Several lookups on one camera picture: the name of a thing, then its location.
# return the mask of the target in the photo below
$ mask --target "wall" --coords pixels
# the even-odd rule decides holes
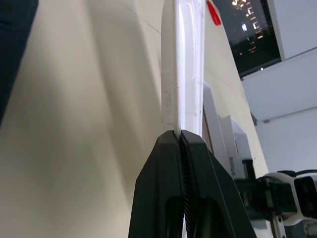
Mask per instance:
[[[267,2],[283,60],[317,47],[317,1]]]
[[[244,77],[242,85],[258,120],[317,107],[317,49]]]
[[[317,168],[317,110],[259,123],[256,130],[268,170]]]
[[[34,128],[18,122],[12,121],[10,133],[0,138],[0,236],[53,238],[48,161],[29,136]]]

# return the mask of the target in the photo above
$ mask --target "red tag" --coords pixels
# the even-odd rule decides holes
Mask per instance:
[[[213,7],[212,3],[210,1],[207,1],[207,5],[211,14],[211,17],[213,19],[213,22],[216,26],[220,26],[221,25],[221,21],[220,18],[216,12],[216,9]]]

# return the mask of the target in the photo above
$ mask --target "beige wall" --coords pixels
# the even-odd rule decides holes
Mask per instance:
[[[163,132],[162,6],[40,1],[0,130],[2,238],[127,237],[135,179]],[[263,164],[224,29],[207,17],[206,31],[219,114],[256,138]]]

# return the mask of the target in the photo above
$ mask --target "window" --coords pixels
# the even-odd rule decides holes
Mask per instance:
[[[240,77],[281,61],[266,0],[213,0]]]

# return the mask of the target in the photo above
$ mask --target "cable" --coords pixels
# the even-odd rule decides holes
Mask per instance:
[[[303,171],[296,172],[296,176],[304,175],[304,174],[317,174],[317,170],[303,170]]]

